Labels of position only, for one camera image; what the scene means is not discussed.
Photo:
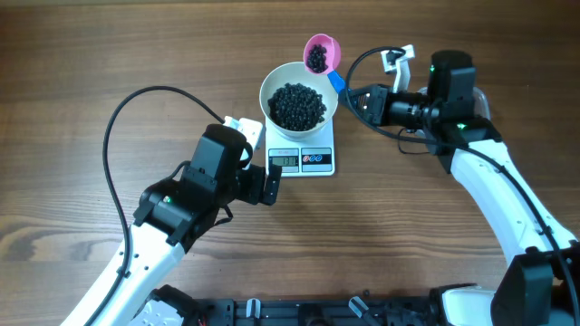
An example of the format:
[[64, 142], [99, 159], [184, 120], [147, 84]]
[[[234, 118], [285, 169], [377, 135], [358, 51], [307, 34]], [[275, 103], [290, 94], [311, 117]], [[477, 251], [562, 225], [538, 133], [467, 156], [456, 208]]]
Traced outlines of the pink scoop blue handle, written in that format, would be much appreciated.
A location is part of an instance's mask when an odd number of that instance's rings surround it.
[[[326, 48], [327, 69], [322, 73], [314, 73], [306, 66], [306, 60], [309, 51], [315, 44], [321, 44]], [[342, 58], [341, 47], [339, 43], [327, 34], [315, 34], [306, 43], [303, 51], [303, 62], [305, 69], [314, 75], [325, 75], [336, 93], [345, 88], [345, 81], [340, 73], [336, 70]]]

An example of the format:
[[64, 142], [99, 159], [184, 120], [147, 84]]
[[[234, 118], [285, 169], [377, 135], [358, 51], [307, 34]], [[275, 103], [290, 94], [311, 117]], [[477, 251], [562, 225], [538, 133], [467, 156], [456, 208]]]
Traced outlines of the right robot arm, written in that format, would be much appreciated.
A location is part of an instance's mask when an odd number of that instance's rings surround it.
[[576, 325], [579, 242], [543, 206], [509, 156], [500, 133], [476, 110], [476, 69], [469, 54], [432, 55], [427, 90], [402, 80], [360, 89], [340, 101], [364, 125], [388, 135], [408, 131], [471, 195], [492, 228], [507, 270], [494, 290], [452, 285], [434, 291], [445, 325]]

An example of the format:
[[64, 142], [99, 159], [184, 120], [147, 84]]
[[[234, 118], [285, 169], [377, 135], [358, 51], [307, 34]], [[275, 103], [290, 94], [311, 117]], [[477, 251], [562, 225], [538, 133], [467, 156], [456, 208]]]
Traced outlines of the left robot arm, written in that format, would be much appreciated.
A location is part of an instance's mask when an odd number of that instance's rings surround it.
[[132, 225], [90, 290], [65, 319], [67, 325], [126, 325], [155, 286], [235, 200], [271, 206], [281, 170], [252, 164], [265, 126], [231, 120], [206, 128], [191, 160], [140, 196]]

